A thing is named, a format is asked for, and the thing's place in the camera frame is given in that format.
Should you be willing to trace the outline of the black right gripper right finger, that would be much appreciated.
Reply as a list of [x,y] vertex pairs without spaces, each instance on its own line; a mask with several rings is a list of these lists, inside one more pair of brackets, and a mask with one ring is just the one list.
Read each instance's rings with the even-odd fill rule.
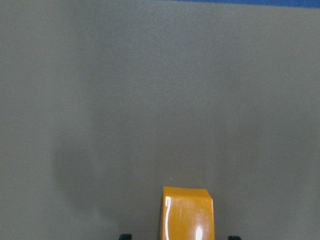
[[241,240],[241,237],[238,235],[229,235],[228,240]]

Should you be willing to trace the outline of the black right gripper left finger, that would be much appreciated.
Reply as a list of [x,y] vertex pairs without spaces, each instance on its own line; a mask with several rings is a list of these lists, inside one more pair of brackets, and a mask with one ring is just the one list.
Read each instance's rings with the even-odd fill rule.
[[132,240],[132,235],[130,233],[123,233],[119,236],[118,240]]

